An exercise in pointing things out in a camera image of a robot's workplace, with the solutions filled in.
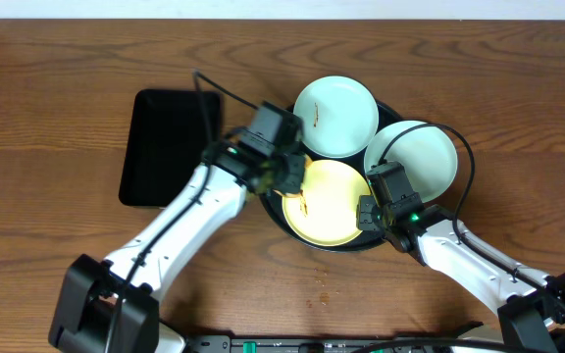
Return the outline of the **pale green plate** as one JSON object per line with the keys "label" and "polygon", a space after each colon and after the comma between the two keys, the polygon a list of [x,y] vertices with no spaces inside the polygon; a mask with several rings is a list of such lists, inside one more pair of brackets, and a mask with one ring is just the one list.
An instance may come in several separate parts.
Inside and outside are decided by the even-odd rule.
{"label": "pale green plate", "polygon": [[[402,131],[421,125],[421,121],[402,121],[381,129],[369,143],[364,156],[367,173],[378,164],[388,144]],[[416,129],[399,138],[385,155],[403,167],[424,203],[433,201],[448,189],[458,171],[458,157],[450,138],[436,127]]]}

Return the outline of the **rectangular black tray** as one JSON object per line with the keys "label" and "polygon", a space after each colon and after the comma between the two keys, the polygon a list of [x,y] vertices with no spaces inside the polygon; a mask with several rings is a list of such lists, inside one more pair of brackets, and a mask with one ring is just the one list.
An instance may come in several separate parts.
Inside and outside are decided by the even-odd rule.
{"label": "rectangular black tray", "polygon": [[223,98],[206,91],[210,122],[192,90],[143,89],[134,98],[119,200],[131,207],[164,208],[185,188],[223,125]]}

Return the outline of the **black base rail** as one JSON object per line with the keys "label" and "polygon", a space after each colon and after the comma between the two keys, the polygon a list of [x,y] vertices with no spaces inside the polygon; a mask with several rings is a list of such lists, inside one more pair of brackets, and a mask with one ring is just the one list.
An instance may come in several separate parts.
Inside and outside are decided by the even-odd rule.
{"label": "black base rail", "polygon": [[373,346],[384,339],[343,339],[315,337],[231,337],[192,335],[186,340],[186,353],[350,353]]}

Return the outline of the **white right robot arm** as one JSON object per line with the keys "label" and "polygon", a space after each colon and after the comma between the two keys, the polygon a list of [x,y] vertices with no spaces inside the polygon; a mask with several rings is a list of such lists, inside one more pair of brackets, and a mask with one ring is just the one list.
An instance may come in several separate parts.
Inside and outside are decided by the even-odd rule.
{"label": "white right robot arm", "polygon": [[495,249],[444,208],[415,197],[380,206],[359,197],[357,225],[460,284],[499,320],[507,345],[565,352],[565,273],[552,276]]}

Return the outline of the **light blue plate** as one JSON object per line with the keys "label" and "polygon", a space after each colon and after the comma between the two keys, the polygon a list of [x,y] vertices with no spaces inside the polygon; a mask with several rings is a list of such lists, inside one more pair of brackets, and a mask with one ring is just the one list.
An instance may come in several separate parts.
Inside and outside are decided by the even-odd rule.
{"label": "light blue plate", "polygon": [[347,76],[325,76],[308,84],[298,95],[293,114],[303,122],[303,143],[334,159],[366,148],[380,121],[372,93]]}

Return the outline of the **green and yellow sponge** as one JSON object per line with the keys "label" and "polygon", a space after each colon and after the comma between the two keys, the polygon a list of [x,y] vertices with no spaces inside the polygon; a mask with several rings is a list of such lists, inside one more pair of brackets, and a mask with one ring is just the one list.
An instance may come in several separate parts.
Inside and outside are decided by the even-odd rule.
{"label": "green and yellow sponge", "polygon": [[308,155],[303,155],[303,162],[299,163],[299,155],[291,155],[285,162],[284,180],[279,182],[273,190],[282,197],[299,197],[303,192],[304,177],[313,160]]}

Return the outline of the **yellow plate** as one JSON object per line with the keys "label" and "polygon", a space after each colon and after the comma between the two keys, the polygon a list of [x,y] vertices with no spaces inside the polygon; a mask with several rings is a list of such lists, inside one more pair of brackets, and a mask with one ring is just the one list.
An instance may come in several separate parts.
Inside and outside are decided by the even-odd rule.
{"label": "yellow plate", "polygon": [[313,161],[299,197],[282,197],[283,216],[290,228],[312,245],[334,247],[361,234],[357,227],[358,198],[369,186],[351,166],[335,160]]}

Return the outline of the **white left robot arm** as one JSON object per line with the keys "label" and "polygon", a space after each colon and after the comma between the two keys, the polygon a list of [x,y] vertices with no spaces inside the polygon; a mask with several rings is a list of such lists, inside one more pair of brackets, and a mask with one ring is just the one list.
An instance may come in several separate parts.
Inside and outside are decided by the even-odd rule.
{"label": "white left robot arm", "polygon": [[187,186],[152,223],[102,261],[82,254],[67,269],[48,333],[62,352],[182,352],[185,338],[159,318],[165,295],[249,193],[298,192],[305,154],[296,143],[269,155],[218,141]]}

